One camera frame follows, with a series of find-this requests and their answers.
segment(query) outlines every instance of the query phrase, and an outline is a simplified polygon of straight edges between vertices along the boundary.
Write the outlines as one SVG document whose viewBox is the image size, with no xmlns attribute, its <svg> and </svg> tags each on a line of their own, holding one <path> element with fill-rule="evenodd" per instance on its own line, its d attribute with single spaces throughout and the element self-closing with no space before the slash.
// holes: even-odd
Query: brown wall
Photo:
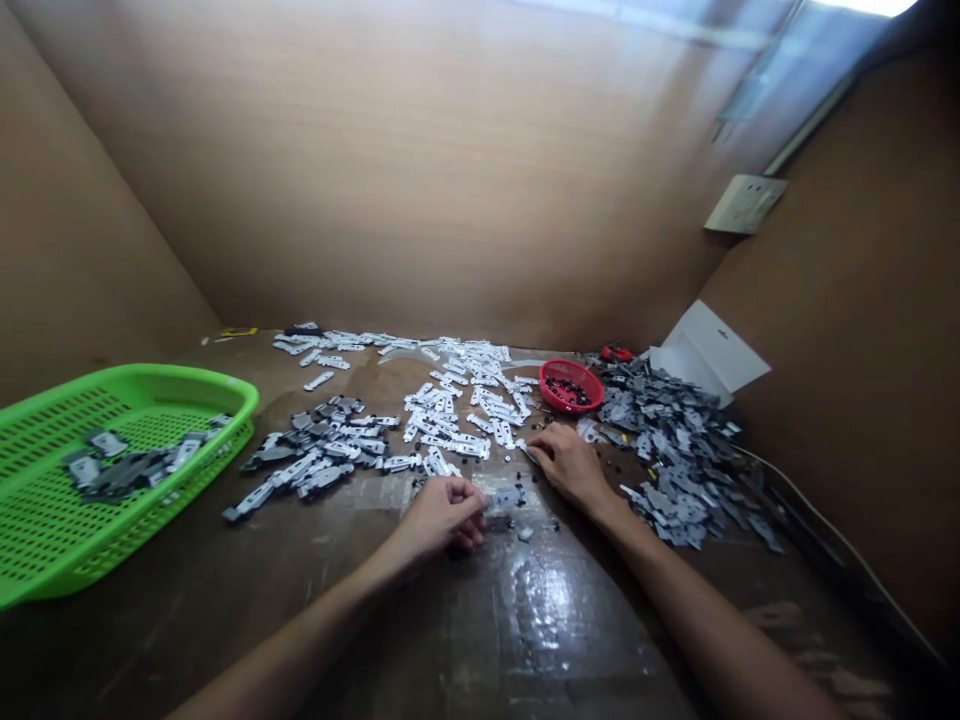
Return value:
<svg viewBox="0 0 960 720">
<path fill-rule="evenodd" d="M 0 406 L 218 324 L 0 3 Z"/>
<path fill-rule="evenodd" d="M 960 97 L 943 53 L 870 74 L 702 292 L 773 367 L 759 451 L 941 648 L 960 614 Z"/>
<path fill-rule="evenodd" d="M 763 38 L 788 3 L 675 5 Z M 837 72 L 798 61 L 767 120 L 711 145 L 755 53 L 609 18 L 505 0 L 11 6 L 234 324 L 662 339 L 723 256 L 700 228 L 730 175 L 762 169 Z"/>
</svg>

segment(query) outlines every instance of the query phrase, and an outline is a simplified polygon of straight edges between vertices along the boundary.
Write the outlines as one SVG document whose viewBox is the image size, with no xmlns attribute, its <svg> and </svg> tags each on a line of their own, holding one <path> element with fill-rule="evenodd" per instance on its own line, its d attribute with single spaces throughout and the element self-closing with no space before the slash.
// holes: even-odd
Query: work table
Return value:
<svg viewBox="0 0 960 720">
<path fill-rule="evenodd" d="M 340 393 L 362 398 L 368 412 L 401 414 L 403 396 L 430 371 L 368 348 L 346 354 L 351 369 L 307 393 L 302 386 L 317 369 L 301 368 L 271 342 L 272 333 L 211 342 L 180 359 L 257 386 L 254 439 L 103 580 L 0 616 L 5 715 L 162 717 L 356 568 L 396 526 L 414 495 L 414 473 L 358 470 L 311 505 L 271 499 L 249 521 L 225 523 L 223 510 L 268 472 L 242 475 L 239 466 L 267 433 L 287 430 L 291 414 Z M 469 403 L 461 398 L 457 411 L 466 417 Z M 519 435 L 533 435 L 529 424 L 543 417 L 534 410 Z M 403 447 L 401 434 L 387 433 L 394 452 Z M 642 476 L 632 453 L 598 447 L 612 485 Z M 545 482 L 532 482 L 519 450 L 494 445 L 490 460 L 458 467 L 488 490 L 513 485 L 522 473 L 527 504 L 491 515 L 486 543 L 473 556 L 443 555 L 402 588 L 319 683 L 303 717 L 712 716 L 626 566 Z M 518 541 L 519 527 L 533 528 L 529 543 Z M 774 555 L 759 537 L 733 528 L 723 540 L 708 539 L 702 552 L 678 552 L 853 717 L 906 715 L 894 668 L 789 541 L 781 542 L 786 554 Z"/>
</svg>

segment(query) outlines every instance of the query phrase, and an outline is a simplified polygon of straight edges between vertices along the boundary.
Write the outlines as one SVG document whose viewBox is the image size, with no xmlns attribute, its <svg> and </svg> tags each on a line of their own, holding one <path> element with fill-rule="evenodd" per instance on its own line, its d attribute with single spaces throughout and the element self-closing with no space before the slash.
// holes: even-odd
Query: plastic basket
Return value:
<svg viewBox="0 0 960 720">
<path fill-rule="evenodd" d="M 570 380 L 583 388 L 590 398 L 589 405 L 578 405 L 572 402 L 573 393 L 560 390 L 564 397 L 558 397 L 547 387 L 547 379 Z M 596 376 L 582 365 L 569 360 L 548 360 L 540 368 L 540 394 L 550 407 L 571 415 L 580 415 L 596 410 L 603 402 L 603 384 Z"/>
<path fill-rule="evenodd" d="M 124 365 L 0 411 L 0 608 L 99 580 L 166 525 L 253 435 L 257 389 L 175 365 Z M 233 420 L 155 488 L 118 505 L 81 504 L 61 459 L 106 427 L 147 451 Z"/>
</svg>

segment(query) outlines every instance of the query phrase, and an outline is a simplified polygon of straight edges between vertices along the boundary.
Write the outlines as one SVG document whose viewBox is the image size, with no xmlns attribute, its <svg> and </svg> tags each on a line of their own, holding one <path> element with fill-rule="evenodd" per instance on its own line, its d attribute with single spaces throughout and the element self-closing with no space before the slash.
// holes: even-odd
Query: yellow object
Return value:
<svg viewBox="0 0 960 720">
<path fill-rule="evenodd" d="M 220 333 L 220 337 L 245 337 L 256 334 L 257 328 L 227 328 Z"/>
</svg>

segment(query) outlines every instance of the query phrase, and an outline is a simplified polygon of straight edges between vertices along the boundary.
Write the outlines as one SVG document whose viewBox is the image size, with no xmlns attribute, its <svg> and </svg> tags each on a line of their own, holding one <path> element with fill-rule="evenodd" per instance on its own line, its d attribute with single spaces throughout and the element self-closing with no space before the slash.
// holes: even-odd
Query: electrical outlet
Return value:
<svg viewBox="0 0 960 720">
<path fill-rule="evenodd" d="M 786 188 L 786 180 L 735 175 L 704 227 L 752 235 Z"/>
</svg>

